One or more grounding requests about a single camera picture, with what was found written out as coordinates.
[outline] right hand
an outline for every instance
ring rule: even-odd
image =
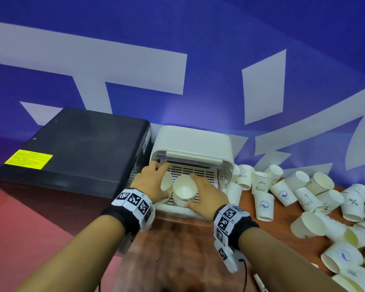
[[[229,204],[229,199],[224,192],[210,184],[207,178],[199,177],[195,174],[191,174],[190,177],[195,181],[199,190],[200,202],[188,202],[186,207],[200,214],[205,219],[212,221],[216,210],[222,205]]]

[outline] wristband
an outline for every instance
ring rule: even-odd
[[[217,210],[214,218],[214,237],[223,246],[239,250],[239,237],[251,227],[259,225],[252,220],[248,212],[237,205],[227,204]]]
[[[136,234],[145,227],[154,211],[150,198],[134,188],[123,190],[111,204],[101,215],[110,215],[119,220],[125,227],[126,234]]]

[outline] hand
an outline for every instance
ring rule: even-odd
[[[169,194],[161,190],[161,181],[169,167],[170,163],[160,166],[160,163],[152,161],[149,166],[143,167],[142,172],[134,177],[130,187],[145,193],[153,204],[168,198]]]
[[[212,221],[216,210],[222,205],[229,204],[229,199],[224,192],[210,184],[207,178],[195,174],[191,174],[190,177],[195,181],[199,190],[200,202],[188,202],[186,206],[205,219]]]

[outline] left hand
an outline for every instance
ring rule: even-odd
[[[130,187],[145,193],[153,204],[168,198],[169,194],[161,190],[161,181],[169,167],[170,163],[160,166],[160,163],[152,161],[149,166],[144,167],[142,172],[134,177]]]

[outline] white device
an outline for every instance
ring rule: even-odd
[[[178,126],[163,126],[154,142],[150,161],[169,162],[173,181],[181,175],[195,173],[224,190],[234,169],[231,139],[225,134]],[[158,213],[204,220],[192,210],[176,206],[173,198],[154,205]]]

